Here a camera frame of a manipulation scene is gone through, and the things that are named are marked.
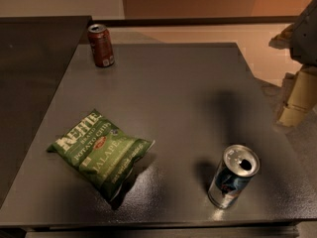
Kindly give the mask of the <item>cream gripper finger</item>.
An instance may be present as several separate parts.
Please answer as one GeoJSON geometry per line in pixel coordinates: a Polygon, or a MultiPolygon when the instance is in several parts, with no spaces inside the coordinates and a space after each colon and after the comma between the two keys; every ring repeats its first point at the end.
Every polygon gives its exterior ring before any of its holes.
{"type": "Polygon", "coordinates": [[[317,67],[304,65],[296,74],[288,73],[282,86],[282,102],[277,123],[297,126],[317,104],[317,67]]]}
{"type": "Polygon", "coordinates": [[[279,34],[273,37],[268,45],[272,48],[283,50],[290,48],[290,41],[293,34],[294,25],[291,24],[283,29],[279,34]]]}

